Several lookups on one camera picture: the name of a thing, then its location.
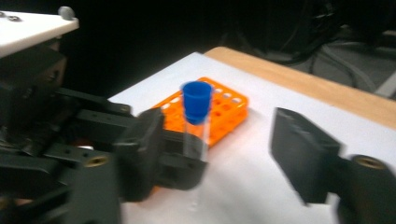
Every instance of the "table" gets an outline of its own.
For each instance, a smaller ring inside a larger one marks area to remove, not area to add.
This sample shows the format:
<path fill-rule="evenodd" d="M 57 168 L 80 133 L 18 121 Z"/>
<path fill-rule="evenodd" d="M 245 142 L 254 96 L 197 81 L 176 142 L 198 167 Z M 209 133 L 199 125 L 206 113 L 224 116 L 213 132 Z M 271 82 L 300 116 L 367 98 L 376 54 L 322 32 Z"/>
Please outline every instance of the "table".
<path fill-rule="evenodd" d="M 199 77 L 245 94 L 247 120 L 210 149 L 197 189 L 161 189 L 142 203 L 124 203 L 124 223 L 337 223 L 337 197 L 303 206 L 271 157 L 276 107 L 303 114 L 343 143 L 342 157 L 363 154 L 396 167 L 394 102 L 231 49 L 192 53 L 109 100 L 138 115 Z M 199 207 L 191 211 L 197 195 Z"/>

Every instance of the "test tube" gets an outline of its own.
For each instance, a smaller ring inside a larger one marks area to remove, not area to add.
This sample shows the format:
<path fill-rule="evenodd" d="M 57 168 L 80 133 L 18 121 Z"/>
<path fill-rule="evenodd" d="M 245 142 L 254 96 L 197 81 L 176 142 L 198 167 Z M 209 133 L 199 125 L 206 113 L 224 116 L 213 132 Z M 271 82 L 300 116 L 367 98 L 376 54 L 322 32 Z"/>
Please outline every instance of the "test tube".
<path fill-rule="evenodd" d="M 206 161 L 209 137 L 209 110 L 212 101 L 212 86 L 206 82 L 193 81 L 182 88 L 184 106 L 183 153 L 185 156 Z M 197 211 L 203 190 L 197 186 L 190 192 L 190 211 Z"/>

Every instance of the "blue cap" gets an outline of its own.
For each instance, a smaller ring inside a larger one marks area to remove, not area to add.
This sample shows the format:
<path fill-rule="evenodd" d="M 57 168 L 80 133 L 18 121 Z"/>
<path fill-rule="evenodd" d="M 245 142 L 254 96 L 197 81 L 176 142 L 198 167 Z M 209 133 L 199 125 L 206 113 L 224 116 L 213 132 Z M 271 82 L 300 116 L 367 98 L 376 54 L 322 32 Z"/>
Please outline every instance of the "blue cap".
<path fill-rule="evenodd" d="M 206 82 L 188 82 L 182 87 L 184 115 L 191 124 L 205 120 L 212 101 L 212 86 Z"/>

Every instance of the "white platform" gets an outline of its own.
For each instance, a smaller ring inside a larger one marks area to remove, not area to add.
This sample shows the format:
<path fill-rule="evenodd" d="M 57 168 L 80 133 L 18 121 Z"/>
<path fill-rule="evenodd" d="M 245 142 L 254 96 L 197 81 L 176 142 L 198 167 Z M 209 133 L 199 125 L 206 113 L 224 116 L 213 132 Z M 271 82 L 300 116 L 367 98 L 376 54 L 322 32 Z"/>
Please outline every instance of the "white platform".
<path fill-rule="evenodd" d="M 0 11 L 6 14 L 0 18 L 0 58 L 78 28 L 78 19 L 66 21 L 59 15 Z M 21 21 L 9 21 L 7 16 L 17 16 Z"/>
<path fill-rule="evenodd" d="M 201 203 L 190 211 L 194 191 L 161 189 L 142 203 L 123 205 L 124 223 L 337 223 L 329 204 L 303 206 L 271 157 L 276 107 L 303 114 L 345 144 L 343 156 L 363 154 L 396 167 L 396 131 L 259 77 L 193 53 L 161 72 L 110 98 L 131 105 L 134 114 L 151 108 L 179 87 L 199 77 L 214 80 L 245 94 L 249 116 L 209 151 L 209 166 L 201 188 Z"/>

